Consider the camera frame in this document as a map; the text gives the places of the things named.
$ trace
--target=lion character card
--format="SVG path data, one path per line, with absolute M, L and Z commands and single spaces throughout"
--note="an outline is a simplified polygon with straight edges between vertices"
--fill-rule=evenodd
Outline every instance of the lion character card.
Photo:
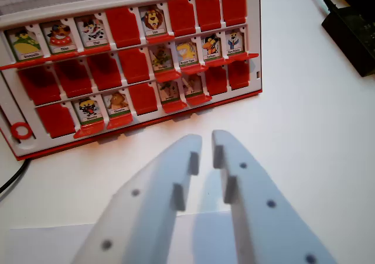
M 110 118 L 130 113 L 129 104 L 125 94 L 113 91 L 103 94 L 102 96 Z
M 216 34 L 202 37 L 203 59 L 206 61 L 221 57 L 220 38 Z
M 142 26 L 146 36 L 155 36 L 166 33 L 163 10 L 156 5 L 142 6 L 139 8 Z
M 52 54 L 70 52 L 77 49 L 70 27 L 61 21 L 52 21 L 41 25 L 43 34 Z
M 197 46 L 191 40 L 176 44 L 180 67 L 198 63 Z
M 202 79 L 199 75 L 183 75 L 182 76 L 183 93 L 186 98 L 203 94 Z
M 43 56 L 36 35 L 25 27 L 7 30 L 5 35 L 17 61 Z
M 92 124 L 103 119 L 98 102 L 90 97 L 74 100 L 72 104 L 82 125 Z
M 74 20 L 84 47 L 101 46 L 108 43 L 103 22 L 94 15 L 76 17 Z
M 148 47 L 155 73 L 173 69 L 172 53 L 164 44 Z
M 180 99 L 180 92 L 176 81 L 166 81 L 164 83 L 157 83 L 162 104 L 174 102 Z
M 244 34 L 239 29 L 226 31 L 225 38 L 227 41 L 228 56 L 245 51 Z

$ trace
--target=white surface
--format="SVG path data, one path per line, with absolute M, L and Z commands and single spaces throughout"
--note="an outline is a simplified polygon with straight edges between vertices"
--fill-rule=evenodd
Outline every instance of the white surface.
M 313 0 L 262 0 L 261 95 L 31 162 L 0 202 L 0 226 L 95 222 L 120 185 L 187 133 L 201 134 L 203 147 L 185 213 L 229 209 L 211 156 L 211 131 L 224 129 L 262 164 L 338 263 L 371 263 L 375 79 L 358 75 L 321 27 L 324 17 Z M 5 181 L 21 163 L 0 140 Z M 144 159 L 136 160 L 139 154 Z
M 92 224 L 85 224 L 54 228 L 12 229 L 7 234 L 5 263 L 70 263 L 92 227 Z M 187 214 L 177 217 L 168 263 L 235 264 L 236 260 L 229 211 Z

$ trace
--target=cartoon bird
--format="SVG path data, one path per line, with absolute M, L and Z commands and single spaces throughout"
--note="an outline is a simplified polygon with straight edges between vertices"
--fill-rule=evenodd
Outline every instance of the cartoon bird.
M 166 55 L 165 48 L 159 47 L 156 51 L 156 54 L 152 53 L 155 56 L 155 59 L 152 61 L 152 64 L 154 66 L 161 66 L 165 62 L 167 62 L 169 59 L 171 59 L 170 56 Z
M 207 50 L 207 54 L 213 54 L 217 52 L 216 44 L 219 41 L 219 38 L 215 34 L 204 39 L 205 44 L 203 48 Z
M 13 47 L 20 54 L 27 54 L 31 52 L 38 52 L 40 50 L 39 43 L 29 36 L 26 29 L 22 29 L 16 33 L 17 40 L 13 42 Z
M 128 106 L 128 103 L 126 102 L 125 97 L 121 93 L 115 92 L 112 94 L 108 109 L 116 110 L 116 109 L 121 109 L 127 106 Z
M 191 42 L 180 43 L 176 46 L 176 49 L 183 60 L 195 58 L 196 53 Z
M 229 38 L 229 41 L 228 41 L 228 44 L 230 46 L 230 49 L 234 49 L 234 46 L 239 43 L 240 40 L 238 39 L 237 37 L 237 33 L 236 32 L 231 32 L 230 33 L 230 38 Z
M 80 110 L 87 116 L 96 115 L 97 113 L 95 110 L 97 109 L 96 103 L 94 100 L 91 100 L 89 98 L 81 99 L 79 102 Z

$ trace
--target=cartoon dog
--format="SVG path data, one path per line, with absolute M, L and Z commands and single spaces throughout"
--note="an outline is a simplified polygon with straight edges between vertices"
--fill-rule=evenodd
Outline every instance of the cartoon dog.
M 22 29 L 21 31 L 17 32 L 15 34 L 15 37 L 17 38 L 17 40 L 13 42 L 13 47 L 20 54 L 38 52 L 40 50 L 38 41 L 31 38 L 26 29 Z
M 156 30 L 163 23 L 163 14 L 159 9 L 150 9 L 142 18 L 147 28 Z
M 207 54 L 213 54 L 217 52 L 216 44 L 219 41 L 219 38 L 215 34 L 204 39 L 203 48 L 207 50 Z
M 228 44 L 230 46 L 230 49 L 234 49 L 234 46 L 239 43 L 240 40 L 238 39 L 237 37 L 237 33 L 236 32 L 231 32 L 230 33 L 230 38 L 228 40 Z
M 102 31 L 102 28 L 100 26 L 100 21 L 98 19 L 95 20 L 88 20 L 83 22 L 83 27 L 85 33 L 88 36 L 88 40 L 91 39 L 102 39 L 104 32 Z
M 125 108 L 125 107 L 128 107 L 128 103 L 126 102 L 125 100 L 125 97 L 119 93 L 119 92 L 115 92 L 112 94 L 112 97 L 110 99 L 110 105 L 108 106 L 108 109 L 111 109 L 111 110 L 116 110 L 116 109 L 121 109 L 121 108 Z
M 176 49 L 183 60 L 195 58 L 196 53 L 191 42 L 180 43 Z
M 50 37 L 49 43 L 52 46 L 68 46 L 72 42 L 69 34 L 69 26 L 53 25 L 51 32 L 47 36 Z
M 97 109 L 95 105 L 95 101 L 89 98 L 81 99 L 79 102 L 79 106 L 80 106 L 80 110 L 82 110 L 82 112 L 86 114 L 87 116 L 92 116 L 92 115 L 97 114 L 95 112 L 95 110 Z

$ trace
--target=cartoon lion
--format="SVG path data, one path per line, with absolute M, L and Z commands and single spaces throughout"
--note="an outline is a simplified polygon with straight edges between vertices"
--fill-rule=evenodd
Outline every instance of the cartoon lion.
M 142 18 L 147 28 L 156 30 L 163 23 L 163 14 L 159 9 L 150 9 Z
M 125 108 L 127 106 L 128 106 L 128 103 L 126 102 L 125 97 L 121 93 L 115 92 L 112 94 L 108 109 L 116 110 L 116 109 Z

